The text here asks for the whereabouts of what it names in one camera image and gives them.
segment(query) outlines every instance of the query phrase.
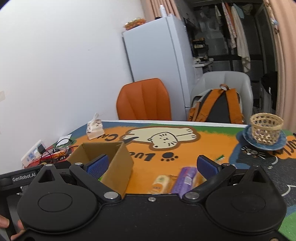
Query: white cartoon cat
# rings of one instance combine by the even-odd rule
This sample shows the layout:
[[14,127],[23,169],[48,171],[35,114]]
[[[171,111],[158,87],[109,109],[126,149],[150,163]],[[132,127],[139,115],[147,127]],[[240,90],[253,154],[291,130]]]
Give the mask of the white cartoon cat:
[[168,149],[175,148],[181,142],[197,141],[200,136],[189,128],[149,127],[130,130],[121,138],[123,140],[133,138],[135,142],[149,143],[155,149]]

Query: purple snack package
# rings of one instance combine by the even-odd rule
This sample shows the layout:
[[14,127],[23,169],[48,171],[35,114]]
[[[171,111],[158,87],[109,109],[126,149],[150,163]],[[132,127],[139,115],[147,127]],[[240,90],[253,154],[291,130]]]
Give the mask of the purple snack package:
[[183,167],[179,173],[171,193],[178,193],[180,198],[192,189],[192,180],[197,173],[196,167]]

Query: human hand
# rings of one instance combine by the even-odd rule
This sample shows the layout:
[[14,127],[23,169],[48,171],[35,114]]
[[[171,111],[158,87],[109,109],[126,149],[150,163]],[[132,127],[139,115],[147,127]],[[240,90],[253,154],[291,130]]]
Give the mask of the human hand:
[[[25,232],[24,226],[21,222],[21,220],[19,220],[17,222],[17,226],[19,227],[19,229],[21,229],[21,231],[18,234],[12,235],[11,236],[11,240],[15,240],[17,237],[19,237],[23,232]],[[8,228],[9,227],[9,219],[3,217],[0,215],[0,228]]]

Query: cardboard box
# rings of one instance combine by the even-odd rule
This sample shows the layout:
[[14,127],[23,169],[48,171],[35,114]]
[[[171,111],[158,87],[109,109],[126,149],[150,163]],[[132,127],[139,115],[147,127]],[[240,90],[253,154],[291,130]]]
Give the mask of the cardboard box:
[[71,164],[76,162],[86,164],[101,154],[109,157],[109,168],[101,182],[123,197],[133,170],[133,160],[123,142],[83,143],[67,158],[67,161]]

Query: woven basket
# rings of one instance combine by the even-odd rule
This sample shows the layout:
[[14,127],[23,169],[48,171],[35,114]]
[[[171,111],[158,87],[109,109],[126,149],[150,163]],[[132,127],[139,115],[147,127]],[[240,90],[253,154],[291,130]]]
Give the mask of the woven basket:
[[282,118],[269,113],[258,113],[250,118],[252,136],[256,142],[264,145],[275,144],[284,124]]

